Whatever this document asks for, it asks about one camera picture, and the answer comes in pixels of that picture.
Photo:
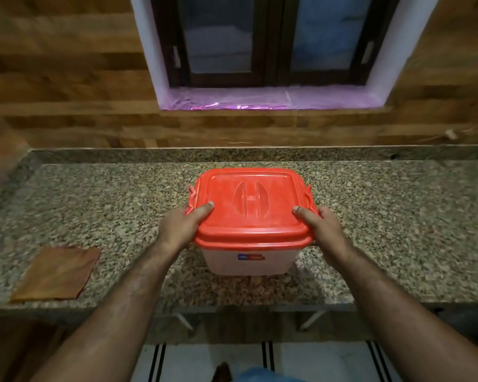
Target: window pane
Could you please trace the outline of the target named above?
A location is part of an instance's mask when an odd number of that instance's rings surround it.
[[[193,73],[249,72],[254,0],[178,0]]]
[[[299,0],[291,71],[347,70],[372,0]]]

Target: folded brown napkin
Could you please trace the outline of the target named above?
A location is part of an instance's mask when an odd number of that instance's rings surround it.
[[[99,248],[41,247],[9,302],[76,299],[100,253]]]

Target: plastic container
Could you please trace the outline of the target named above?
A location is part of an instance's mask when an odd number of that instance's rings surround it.
[[[280,275],[313,235],[296,218],[295,205],[317,212],[311,186],[282,168],[225,168],[202,174],[187,212],[209,201],[214,211],[200,224],[195,243],[217,275]]]

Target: black floor line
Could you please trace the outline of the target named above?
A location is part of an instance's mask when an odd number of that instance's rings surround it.
[[[165,359],[165,349],[167,347],[166,343],[163,343],[161,347],[161,355],[159,356],[159,366],[157,367],[156,382],[159,382],[161,379],[161,369],[163,368],[163,360]]]
[[[368,346],[368,349],[370,350],[370,355],[372,356],[372,359],[374,360],[374,365],[375,365],[375,369],[377,370],[377,375],[379,376],[379,380],[381,382],[384,382],[384,377],[382,376],[381,368],[379,367],[379,363],[377,362],[377,358],[375,357],[374,348],[372,347],[372,344],[370,343],[369,340],[366,341],[366,344]]]
[[[262,342],[262,365],[265,369],[268,368],[268,357],[266,355],[266,343]]]
[[[379,359],[381,359],[381,364],[382,364],[382,368],[384,369],[384,374],[386,374],[386,379],[388,380],[388,382],[392,382],[391,375],[389,375],[389,370],[388,370],[388,367],[386,366],[386,361],[384,360],[384,357],[382,355],[381,347],[379,346],[377,342],[374,342],[374,344],[377,350],[377,354],[379,354]]]
[[[272,341],[269,341],[269,362],[271,363],[271,371],[274,372],[274,352]]]
[[[150,365],[150,372],[149,372],[148,382],[152,382],[152,377],[154,376],[154,369],[156,368],[156,359],[157,359],[158,349],[159,349],[159,345],[157,345],[156,350],[154,350],[154,356],[152,357],[152,364]]]

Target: speckled stone counter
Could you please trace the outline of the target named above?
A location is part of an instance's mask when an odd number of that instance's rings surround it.
[[[286,167],[334,208],[345,232],[425,303],[478,303],[478,160],[43,164],[0,211],[0,310],[94,308],[156,236],[188,184],[226,166]],[[74,301],[8,305],[43,244],[99,246],[102,254]],[[198,249],[170,269],[157,312],[216,306],[351,306],[345,282],[318,249],[289,273],[220,277]]]

